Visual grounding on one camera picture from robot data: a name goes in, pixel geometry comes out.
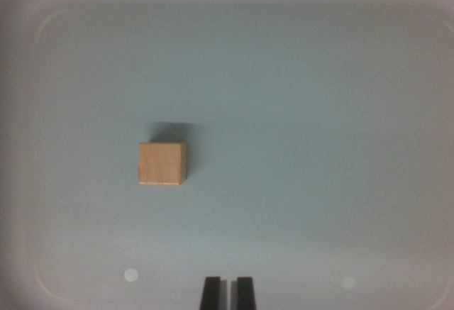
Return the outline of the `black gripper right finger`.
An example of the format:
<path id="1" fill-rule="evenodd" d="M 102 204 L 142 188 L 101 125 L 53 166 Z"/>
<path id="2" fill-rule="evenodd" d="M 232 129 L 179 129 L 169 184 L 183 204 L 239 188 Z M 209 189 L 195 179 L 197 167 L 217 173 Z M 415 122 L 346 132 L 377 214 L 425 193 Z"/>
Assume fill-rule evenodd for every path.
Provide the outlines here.
<path id="1" fill-rule="evenodd" d="M 238 277 L 231 282 L 231 310 L 256 310 L 255 290 L 252 277 Z"/>

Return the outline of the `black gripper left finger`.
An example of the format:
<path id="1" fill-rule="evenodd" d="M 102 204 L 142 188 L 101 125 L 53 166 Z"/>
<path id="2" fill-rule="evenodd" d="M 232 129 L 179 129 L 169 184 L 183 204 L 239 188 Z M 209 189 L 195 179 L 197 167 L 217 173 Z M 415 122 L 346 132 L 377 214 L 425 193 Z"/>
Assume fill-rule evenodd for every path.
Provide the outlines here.
<path id="1" fill-rule="evenodd" d="M 200 310 L 226 310 L 228 308 L 227 281 L 221 277 L 206 277 L 199 305 Z"/>

